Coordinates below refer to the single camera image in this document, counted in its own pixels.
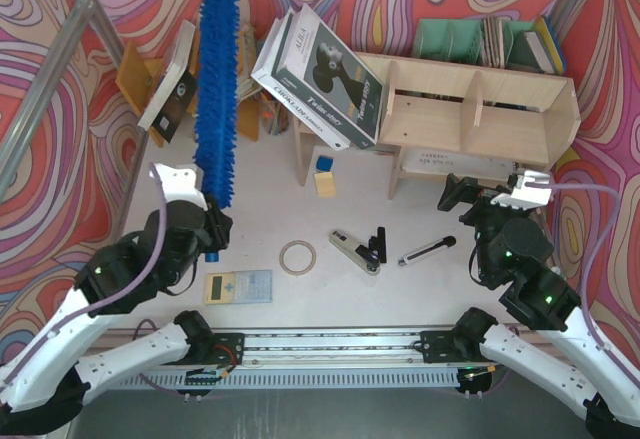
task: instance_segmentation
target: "tape ring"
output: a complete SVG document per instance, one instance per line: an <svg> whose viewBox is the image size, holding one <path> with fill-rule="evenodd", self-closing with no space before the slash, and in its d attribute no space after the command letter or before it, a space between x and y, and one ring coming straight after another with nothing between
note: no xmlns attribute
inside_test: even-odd
<svg viewBox="0 0 640 439"><path fill-rule="evenodd" d="M284 263L284 255L293 246L306 247L307 249L309 249L309 252L311 253L311 262L309 263L309 265L307 267L305 267L304 269L302 269L300 271L294 271L293 269L289 269ZM284 272L286 272L288 274L291 274L292 276L302 276L303 274L306 274L311 269L313 269L313 266L315 266L315 265L316 265L316 250L308 242L305 242L305 241L291 241L289 244L287 244L286 246L284 246L282 248L282 251L280 251L280 267L282 267L282 269L284 269Z"/></svg>

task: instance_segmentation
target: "red wire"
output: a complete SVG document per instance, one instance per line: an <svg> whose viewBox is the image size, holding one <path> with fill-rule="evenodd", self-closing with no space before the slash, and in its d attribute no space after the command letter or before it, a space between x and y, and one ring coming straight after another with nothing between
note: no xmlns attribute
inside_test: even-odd
<svg viewBox="0 0 640 439"><path fill-rule="evenodd" d="M216 344L215 346L213 346L213 348L214 349L222 349L223 351L225 351L227 354L229 354L229 357L231 358L232 365L234 365L234 366L238 365L238 360L236 359L235 354L227 346L223 346L222 344Z"/></svg>

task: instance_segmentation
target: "wooden desk organizer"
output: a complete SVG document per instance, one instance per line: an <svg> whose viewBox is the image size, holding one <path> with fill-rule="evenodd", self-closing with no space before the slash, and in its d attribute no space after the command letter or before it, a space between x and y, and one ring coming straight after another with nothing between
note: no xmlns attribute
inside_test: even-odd
<svg viewBox="0 0 640 439"><path fill-rule="evenodd" d="M396 146L390 199L399 178L430 176L403 172L402 161L408 148L507 159L548 170L578 132L580 113L570 78L375 54L358 55L387 84L378 144ZM425 98L415 93L444 99ZM304 185L313 146L322 142L298 120L293 123L298 179Z"/></svg>

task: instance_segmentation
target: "calculator screen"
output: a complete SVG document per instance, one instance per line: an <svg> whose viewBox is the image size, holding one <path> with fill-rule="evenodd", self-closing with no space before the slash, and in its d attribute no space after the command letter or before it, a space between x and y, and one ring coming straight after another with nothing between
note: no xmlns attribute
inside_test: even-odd
<svg viewBox="0 0 640 439"><path fill-rule="evenodd" d="M222 276L213 276L213 287L211 288L211 300L219 301L222 292Z"/></svg>

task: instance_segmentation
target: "gray floor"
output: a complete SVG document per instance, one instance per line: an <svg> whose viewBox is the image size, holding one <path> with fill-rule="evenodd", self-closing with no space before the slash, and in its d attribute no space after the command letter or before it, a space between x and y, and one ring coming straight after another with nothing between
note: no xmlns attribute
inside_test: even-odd
<svg viewBox="0 0 640 439"><path fill-rule="evenodd" d="M78 439L444 439L590 437L584 423L515 374L465 401L429 389L224 392L184 404L158 392L110 392L76 421Z"/></svg>

